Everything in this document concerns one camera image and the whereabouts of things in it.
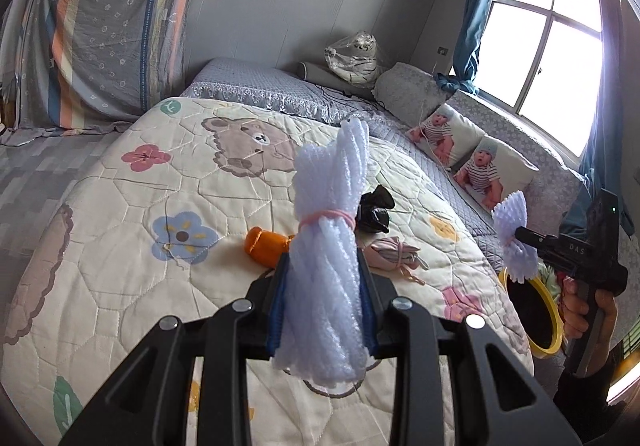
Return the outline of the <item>right hand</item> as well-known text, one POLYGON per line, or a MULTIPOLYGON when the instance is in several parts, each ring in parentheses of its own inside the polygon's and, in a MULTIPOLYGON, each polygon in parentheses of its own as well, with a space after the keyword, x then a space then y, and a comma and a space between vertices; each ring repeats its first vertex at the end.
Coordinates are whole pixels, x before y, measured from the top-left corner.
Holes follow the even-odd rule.
MULTIPOLYGON (((595 374, 608 361, 608 352, 610 351, 611 338, 617 319, 617 305, 611 292, 598 290, 594 299, 600 310, 603 311, 603 320, 600 334, 587 368, 587 376, 595 374)), ((589 330, 590 323, 586 319, 588 311, 588 303, 578 296, 577 282, 570 277, 565 277, 560 312, 564 321, 564 333, 567 339, 580 339, 589 330)))

